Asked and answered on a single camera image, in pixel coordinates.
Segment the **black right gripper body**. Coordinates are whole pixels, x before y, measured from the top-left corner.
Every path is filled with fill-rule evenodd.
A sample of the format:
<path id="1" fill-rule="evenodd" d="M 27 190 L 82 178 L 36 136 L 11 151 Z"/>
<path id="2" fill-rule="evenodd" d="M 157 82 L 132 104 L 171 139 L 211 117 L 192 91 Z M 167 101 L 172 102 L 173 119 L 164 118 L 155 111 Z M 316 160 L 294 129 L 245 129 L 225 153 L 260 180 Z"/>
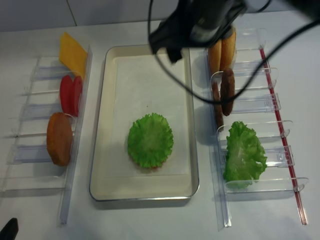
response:
<path id="1" fill-rule="evenodd" d="M 152 53 L 166 49 L 171 63 L 185 48 L 210 48 L 233 34 L 233 22 L 247 11 L 244 0 L 180 0 L 158 28 L 148 32 Z"/>

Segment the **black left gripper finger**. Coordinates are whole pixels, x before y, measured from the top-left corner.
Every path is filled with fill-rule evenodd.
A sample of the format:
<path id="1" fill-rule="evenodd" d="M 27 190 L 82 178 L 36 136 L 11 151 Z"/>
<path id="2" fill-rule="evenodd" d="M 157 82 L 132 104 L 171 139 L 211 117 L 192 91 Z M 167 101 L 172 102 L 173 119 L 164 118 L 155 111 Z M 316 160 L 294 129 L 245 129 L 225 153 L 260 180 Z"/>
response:
<path id="1" fill-rule="evenodd" d="M 18 219 L 11 218 L 0 231 L 0 240 L 15 240 L 19 231 Z"/>

